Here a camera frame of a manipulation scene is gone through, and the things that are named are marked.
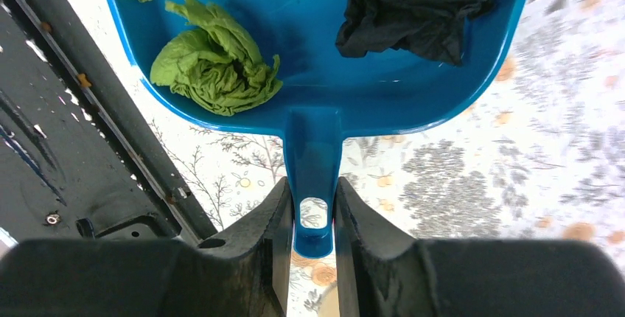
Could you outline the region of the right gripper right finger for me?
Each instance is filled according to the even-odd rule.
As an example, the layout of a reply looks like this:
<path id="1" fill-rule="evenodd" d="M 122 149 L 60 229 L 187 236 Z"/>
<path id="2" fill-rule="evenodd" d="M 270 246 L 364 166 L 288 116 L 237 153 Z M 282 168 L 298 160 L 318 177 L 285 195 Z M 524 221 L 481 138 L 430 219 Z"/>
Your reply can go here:
<path id="1" fill-rule="evenodd" d="M 334 216 L 342 316 L 624 314 L 624 278 L 591 243 L 416 239 L 345 178 Z"/>

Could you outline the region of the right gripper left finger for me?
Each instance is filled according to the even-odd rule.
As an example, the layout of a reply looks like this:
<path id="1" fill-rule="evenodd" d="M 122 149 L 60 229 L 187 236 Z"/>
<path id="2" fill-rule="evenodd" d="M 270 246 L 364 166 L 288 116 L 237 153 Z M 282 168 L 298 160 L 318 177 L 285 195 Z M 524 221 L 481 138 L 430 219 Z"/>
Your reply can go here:
<path id="1" fill-rule="evenodd" d="M 284 316 L 292 234 L 283 178 L 255 209 L 199 245 L 28 240 L 1 260 L 1 314 Z"/>

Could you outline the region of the blue dustpan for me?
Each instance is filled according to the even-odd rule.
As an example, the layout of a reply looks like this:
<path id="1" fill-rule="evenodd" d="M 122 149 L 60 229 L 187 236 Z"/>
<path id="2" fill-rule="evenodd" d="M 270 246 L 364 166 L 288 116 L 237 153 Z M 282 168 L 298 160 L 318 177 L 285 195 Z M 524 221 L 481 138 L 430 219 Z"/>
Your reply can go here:
<path id="1" fill-rule="evenodd" d="M 463 64 L 406 51 L 344 58 L 335 48 L 347 0 L 200 0 L 225 8 L 263 57 L 280 57 L 283 86 L 263 105 L 212 114 L 165 87 L 148 91 L 177 116 L 211 130 L 278 136 L 293 202 L 332 206 L 343 141 L 434 128 L 473 104 L 504 62 L 526 0 L 499 0 L 465 27 Z"/>

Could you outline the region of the green paper scrap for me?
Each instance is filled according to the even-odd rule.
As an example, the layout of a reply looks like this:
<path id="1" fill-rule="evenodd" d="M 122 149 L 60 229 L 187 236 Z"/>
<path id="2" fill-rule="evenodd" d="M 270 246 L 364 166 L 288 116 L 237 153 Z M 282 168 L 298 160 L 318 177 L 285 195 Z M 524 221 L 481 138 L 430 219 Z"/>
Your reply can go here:
<path id="1" fill-rule="evenodd" d="M 248 31 L 222 7 L 184 0 L 166 1 L 164 8 L 185 18 L 191 28 L 156 56 L 149 76 L 153 85 L 221 116 L 255 108 L 283 86 L 277 77 L 280 57 L 274 55 L 273 65 L 266 64 Z"/>

